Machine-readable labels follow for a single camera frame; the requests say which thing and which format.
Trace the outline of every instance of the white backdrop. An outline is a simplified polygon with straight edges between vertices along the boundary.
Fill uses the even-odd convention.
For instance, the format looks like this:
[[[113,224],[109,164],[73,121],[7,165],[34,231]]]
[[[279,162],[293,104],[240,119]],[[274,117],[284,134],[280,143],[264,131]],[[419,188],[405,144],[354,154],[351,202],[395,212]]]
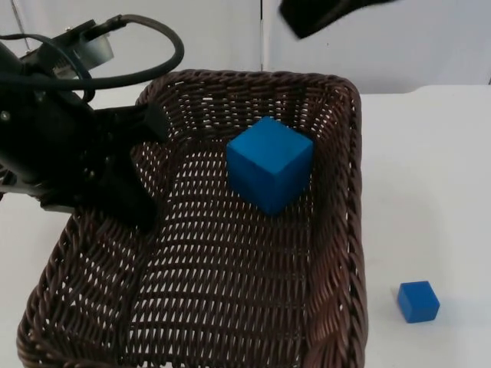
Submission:
[[[138,14],[169,25],[183,39],[180,69],[258,70],[261,60],[259,0],[15,0],[26,31],[55,36],[85,21]],[[153,30],[131,25],[110,36],[115,58],[94,76],[125,74],[167,59],[172,45]]]
[[[9,0],[0,0],[0,35],[19,33],[14,12]],[[21,57],[27,51],[23,41],[5,41],[5,45],[17,56]]]
[[[264,66],[338,74],[364,93],[428,84],[488,84],[491,2],[400,0],[365,8],[298,41],[265,0]]]

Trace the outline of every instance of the large blue cube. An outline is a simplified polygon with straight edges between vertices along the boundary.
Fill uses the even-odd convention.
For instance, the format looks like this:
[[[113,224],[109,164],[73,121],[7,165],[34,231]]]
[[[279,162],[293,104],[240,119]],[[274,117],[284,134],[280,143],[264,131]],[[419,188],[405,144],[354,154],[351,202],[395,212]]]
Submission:
[[[277,215],[308,186],[312,141],[271,117],[262,118],[226,148],[229,185],[268,215]]]
[[[409,324],[434,320],[440,309],[440,302],[428,281],[401,284],[397,302]]]

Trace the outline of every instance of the wicker basket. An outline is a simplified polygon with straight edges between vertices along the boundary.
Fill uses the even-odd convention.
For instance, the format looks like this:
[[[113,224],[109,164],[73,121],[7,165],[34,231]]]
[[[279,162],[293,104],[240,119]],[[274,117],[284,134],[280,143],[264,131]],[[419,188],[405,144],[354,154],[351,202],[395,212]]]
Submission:
[[[32,292],[32,368],[362,367],[361,112],[346,80],[183,71],[154,81],[170,141],[134,151],[150,234],[79,209]],[[315,141],[309,190],[269,218],[227,187],[226,143],[273,116]]]

